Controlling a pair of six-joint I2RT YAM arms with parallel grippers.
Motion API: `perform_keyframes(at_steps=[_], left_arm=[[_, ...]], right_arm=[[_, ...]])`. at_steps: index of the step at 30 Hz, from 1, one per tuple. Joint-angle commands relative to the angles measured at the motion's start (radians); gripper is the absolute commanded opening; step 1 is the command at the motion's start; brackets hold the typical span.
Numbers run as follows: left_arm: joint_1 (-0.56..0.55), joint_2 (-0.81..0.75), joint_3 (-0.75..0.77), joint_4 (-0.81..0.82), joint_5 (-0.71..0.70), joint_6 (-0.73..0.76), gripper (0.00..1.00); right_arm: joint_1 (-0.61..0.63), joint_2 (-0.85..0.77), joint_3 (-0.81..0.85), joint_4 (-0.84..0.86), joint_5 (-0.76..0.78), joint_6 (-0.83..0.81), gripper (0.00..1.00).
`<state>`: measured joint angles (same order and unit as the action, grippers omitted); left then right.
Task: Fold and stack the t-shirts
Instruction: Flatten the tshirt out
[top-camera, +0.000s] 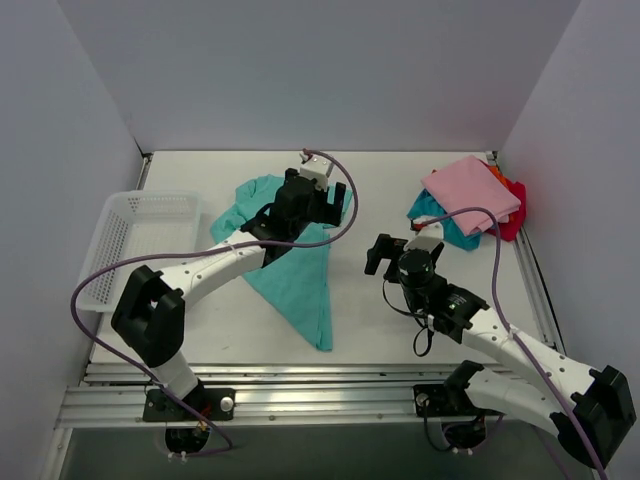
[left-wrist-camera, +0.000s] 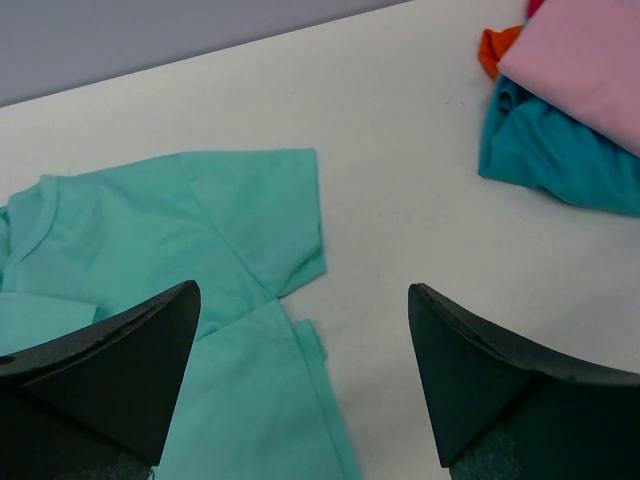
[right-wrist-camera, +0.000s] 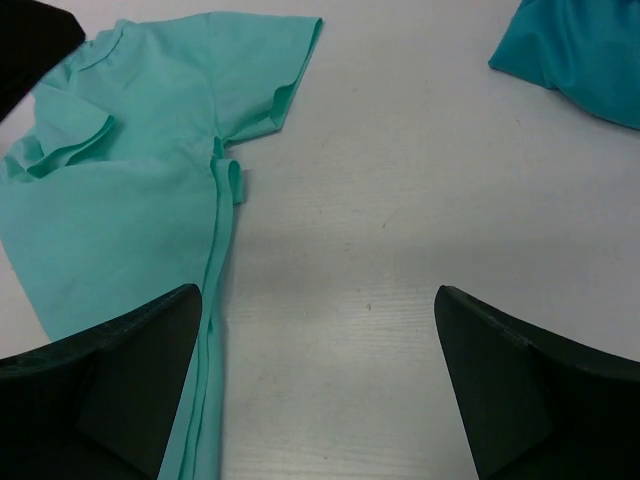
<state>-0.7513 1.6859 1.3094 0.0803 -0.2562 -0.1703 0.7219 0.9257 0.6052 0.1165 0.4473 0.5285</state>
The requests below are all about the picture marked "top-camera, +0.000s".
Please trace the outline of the teal green t-shirt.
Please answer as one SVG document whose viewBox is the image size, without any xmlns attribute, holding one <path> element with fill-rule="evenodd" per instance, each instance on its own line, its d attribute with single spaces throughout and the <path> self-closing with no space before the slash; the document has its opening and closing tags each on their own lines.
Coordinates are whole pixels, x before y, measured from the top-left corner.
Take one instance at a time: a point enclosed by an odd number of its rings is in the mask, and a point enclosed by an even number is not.
<svg viewBox="0 0 640 480">
<path fill-rule="evenodd" d="M 284 179 L 273 175 L 246 181 L 235 189 L 232 205 L 211 225 L 216 243 L 253 218 L 275 199 Z M 264 269 L 244 276 L 245 281 L 310 345 L 322 352 L 333 349 L 331 301 L 328 286 L 330 247 L 294 248 Z"/>
</svg>

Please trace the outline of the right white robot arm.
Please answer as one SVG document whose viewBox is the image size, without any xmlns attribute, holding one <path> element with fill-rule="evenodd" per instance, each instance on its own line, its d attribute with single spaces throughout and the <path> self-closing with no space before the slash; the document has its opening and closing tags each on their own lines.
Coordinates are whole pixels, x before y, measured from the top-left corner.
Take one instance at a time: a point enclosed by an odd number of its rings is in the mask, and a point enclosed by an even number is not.
<svg viewBox="0 0 640 480">
<path fill-rule="evenodd" d="M 446 336 L 480 352 L 518 375 L 502 378 L 480 363 L 465 360 L 444 383 L 444 400 L 455 412 L 471 408 L 513 416 L 555 436 L 583 465 L 606 467 L 636 421 L 626 376 L 612 366 L 602 370 L 570 359 L 504 321 L 497 308 L 435 271 L 443 243 L 377 237 L 364 272 L 382 261 L 384 280 L 401 287 L 402 315 L 430 334 Z"/>
</svg>

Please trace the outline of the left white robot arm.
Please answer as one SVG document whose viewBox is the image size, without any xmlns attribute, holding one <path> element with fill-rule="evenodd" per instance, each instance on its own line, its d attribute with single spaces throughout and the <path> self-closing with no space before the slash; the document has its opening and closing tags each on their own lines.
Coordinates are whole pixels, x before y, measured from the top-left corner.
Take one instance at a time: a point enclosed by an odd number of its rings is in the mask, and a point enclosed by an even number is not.
<svg viewBox="0 0 640 480">
<path fill-rule="evenodd" d="M 189 309 L 236 277 L 278 261 L 310 224 L 340 225 L 346 193 L 341 182 L 321 186 L 310 172 L 290 168 L 271 198 L 209 255 L 161 270 L 142 265 L 130 274 L 111 326 L 169 389 L 165 405 L 177 418 L 190 419 L 207 404 L 181 352 Z"/>
</svg>

